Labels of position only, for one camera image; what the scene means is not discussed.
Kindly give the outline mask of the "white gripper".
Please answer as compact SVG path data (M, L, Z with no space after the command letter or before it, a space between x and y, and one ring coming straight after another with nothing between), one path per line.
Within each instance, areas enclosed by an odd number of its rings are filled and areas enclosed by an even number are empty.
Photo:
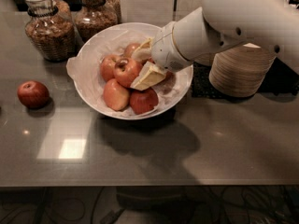
M137 47L131 58L144 62L152 58L155 63L147 61L141 69L138 77L132 82L131 88L144 91L162 82L166 77L166 70L176 73L192 65L178 51L173 37L175 22L171 21L162 27L153 37L147 38Z

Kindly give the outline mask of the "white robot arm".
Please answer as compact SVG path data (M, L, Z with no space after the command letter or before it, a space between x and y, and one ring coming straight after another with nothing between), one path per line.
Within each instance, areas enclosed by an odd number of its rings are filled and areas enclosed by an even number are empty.
M177 72L203 54L244 43L278 58L263 91L281 93L298 88L299 13L289 0L202 0L199 8L158 30L151 58Z

